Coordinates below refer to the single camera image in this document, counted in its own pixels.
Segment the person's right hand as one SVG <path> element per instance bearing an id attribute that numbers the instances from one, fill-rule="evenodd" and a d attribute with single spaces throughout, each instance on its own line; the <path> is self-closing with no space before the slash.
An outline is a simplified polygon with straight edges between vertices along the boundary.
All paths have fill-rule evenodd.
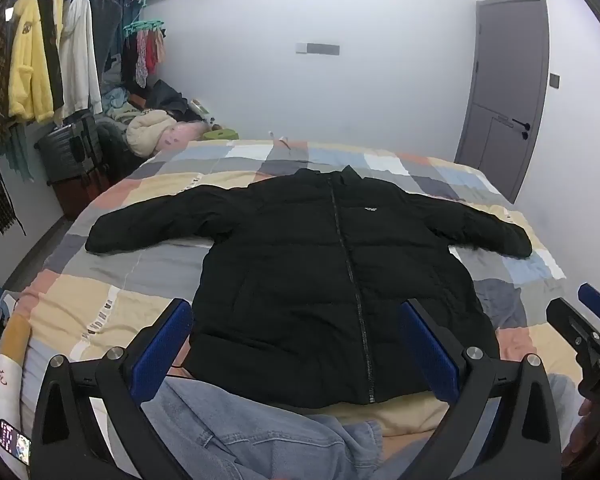
<path id="1" fill-rule="evenodd" d="M 590 418 L 592 409 L 593 403 L 590 400 L 585 399 L 578 411 L 580 420 L 578 421 L 577 426 L 572 430 L 569 442 L 562 451 L 563 467 L 569 466 L 580 455 L 582 450 L 588 444 L 588 441 L 591 440 L 590 433 L 592 430 L 590 429 Z"/>

